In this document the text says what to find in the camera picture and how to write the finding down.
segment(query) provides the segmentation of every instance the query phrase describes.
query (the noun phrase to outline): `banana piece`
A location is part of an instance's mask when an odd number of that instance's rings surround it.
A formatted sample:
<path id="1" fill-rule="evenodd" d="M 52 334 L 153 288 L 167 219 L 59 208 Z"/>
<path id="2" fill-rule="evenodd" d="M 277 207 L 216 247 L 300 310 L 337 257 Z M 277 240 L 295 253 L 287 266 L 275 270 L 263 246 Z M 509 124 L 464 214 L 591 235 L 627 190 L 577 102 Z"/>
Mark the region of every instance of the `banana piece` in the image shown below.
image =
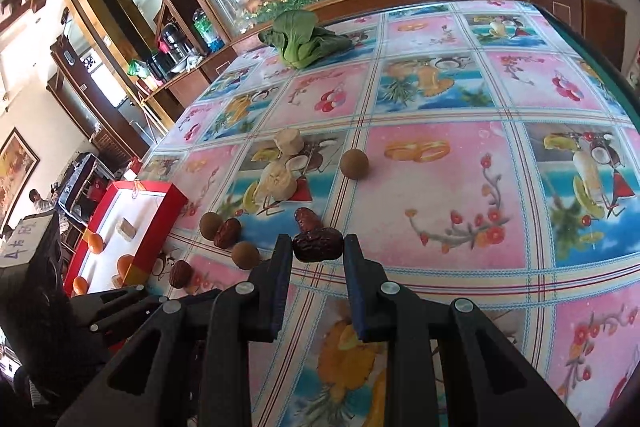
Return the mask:
<path id="1" fill-rule="evenodd" d="M 298 183 L 280 162 L 271 162 L 260 176 L 257 192 L 266 192 L 276 201 L 287 201 L 298 190 Z"/>
<path id="2" fill-rule="evenodd" d="M 298 129 L 288 128 L 279 131 L 274 138 L 276 146 L 286 156 L 295 156 L 305 148 L 305 141 Z"/>
<path id="3" fill-rule="evenodd" d="M 574 139 L 567 138 L 566 136 L 559 136 L 558 134 L 546 135 L 543 144 L 547 150 L 557 149 L 560 151 L 572 152 L 576 152 L 578 150 L 578 144 Z"/>
<path id="4" fill-rule="evenodd" d="M 582 207 L 595 219 L 604 219 L 604 208 L 599 206 L 587 194 L 580 176 L 574 176 L 574 193 Z"/>
<path id="5" fill-rule="evenodd" d="M 242 197 L 242 207 L 246 211 L 247 214 L 257 214 L 258 210 L 260 210 L 260 206 L 255 204 L 254 196 L 255 191 L 258 188 L 258 182 L 253 182 L 249 185 L 249 188 L 244 192 L 244 196 Z"/>
<path id="6" fill-rule="evenodd" d="M 580 241 L 587 245 L 595 245 L 598 241 L 602 241 L 603 239 L 603 232 L 590 232 L 580 236 Z"/>
<path id="7" fill-rule="evenodd" d="M 252 162 L 273 162 L 278 159 L 280 156 L 280 151 L 276 148 L 271 149 L 260 149 L 257 153 L 255 153 L 251 161 Z"/>

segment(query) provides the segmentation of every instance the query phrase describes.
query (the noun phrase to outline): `picture frame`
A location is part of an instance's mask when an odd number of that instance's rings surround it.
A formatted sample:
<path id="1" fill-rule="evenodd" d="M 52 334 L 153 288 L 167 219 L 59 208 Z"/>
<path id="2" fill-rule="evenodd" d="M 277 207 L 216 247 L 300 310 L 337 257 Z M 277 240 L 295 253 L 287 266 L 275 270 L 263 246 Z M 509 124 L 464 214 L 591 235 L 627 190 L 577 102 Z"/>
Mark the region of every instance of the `picture frame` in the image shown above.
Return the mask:
<path id="1" fill-rule="evenodd" d="M 0 223 L 5 226 L 29 178 L 40 163 L 14 127 L 0 148 Z"/>

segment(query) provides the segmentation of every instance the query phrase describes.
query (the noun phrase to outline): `wooden shelf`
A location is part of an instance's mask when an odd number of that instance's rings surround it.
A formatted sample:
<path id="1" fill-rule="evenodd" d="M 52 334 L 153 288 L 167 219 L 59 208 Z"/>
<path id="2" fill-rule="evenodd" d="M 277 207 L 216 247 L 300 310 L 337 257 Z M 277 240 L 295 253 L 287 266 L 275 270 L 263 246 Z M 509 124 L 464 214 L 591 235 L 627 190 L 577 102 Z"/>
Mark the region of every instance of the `wooden shelf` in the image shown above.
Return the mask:
<path id="1" fill-rule="evenodd" d="M 143 98 L 142 102 L 148 102 L 148 100 L 151 100 L 153 97 L 155 97 L 156 94 L 158 94 L 159 92 L 164 91 L 165 89 L 168 89 L 169 87 L 177 84 L 178 82 L 180 82 L 181 80 L 183 80 L 185 77 L 187 77 L 189 74 L 193 73 L 193 71 L 195 70 L 199 70 L 201 67 L 203 67 L 205 64 L 207 64 L 207 62 L 209 62 L 210 60 L 212 60 L 213 58 L 215 58 L 217 55 L 222 54 L 222 52 L 226 51 L 226 49 L 228 48 L 228 46 L 225 46 L 224 48 L 216 51 L 215 53 L 210 54 L 209 56 L 207 56 L 201 63 L 198 64 L 198 67 L 195 68 L 194 70 L 191 71 L 183 71 L 180 74 L 177 74 L 176 76 L 174 76 L 171 80 L 169 80 L 169 82 L 162 84 L 162 86 L 158 87 L 158 89 L 156 89 L 153 93 L 151 93 L 150 95 L 146 96 L 145 98 Z"/>

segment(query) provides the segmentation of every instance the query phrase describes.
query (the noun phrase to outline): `plastic bottle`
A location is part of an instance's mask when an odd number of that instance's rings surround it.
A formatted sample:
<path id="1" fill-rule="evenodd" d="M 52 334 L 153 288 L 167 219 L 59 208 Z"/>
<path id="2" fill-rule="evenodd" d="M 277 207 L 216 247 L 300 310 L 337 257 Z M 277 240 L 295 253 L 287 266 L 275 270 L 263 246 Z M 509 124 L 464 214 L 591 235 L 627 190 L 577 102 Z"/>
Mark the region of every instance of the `plastic bottle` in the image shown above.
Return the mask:
<path id="1" fill-rule="evenodd" d="M 196 26 L 198 33 L 202 36 L 212 52 L 216 52 L 224 47 L 225 43 L 215 31 L 211 21 L 202 8 L 198 8 L 193 14 L 193 25 Z"/>

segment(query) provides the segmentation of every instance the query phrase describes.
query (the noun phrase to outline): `wall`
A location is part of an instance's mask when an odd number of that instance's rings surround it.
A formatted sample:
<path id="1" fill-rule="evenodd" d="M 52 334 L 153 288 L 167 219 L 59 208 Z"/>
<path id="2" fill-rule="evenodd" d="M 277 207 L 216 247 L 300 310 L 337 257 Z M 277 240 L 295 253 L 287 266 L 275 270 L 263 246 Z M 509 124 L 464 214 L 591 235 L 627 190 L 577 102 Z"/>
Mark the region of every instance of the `wall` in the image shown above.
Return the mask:
<path id="1" fill-rule="evenodd" d="M 0 140 L 16 128 L 40 158 L 40 163 L 25 185 L 9 225 L 33 214 L 29 191 L 36 188 L 42 195 L 50 193 L 50 186 L 58 180 L 71 160 L 79 152 L 94 151 L 79 129 L 66 115 L 39 79 L 28 82 L 12 101 L 9 111 L 0 115 Z"/>

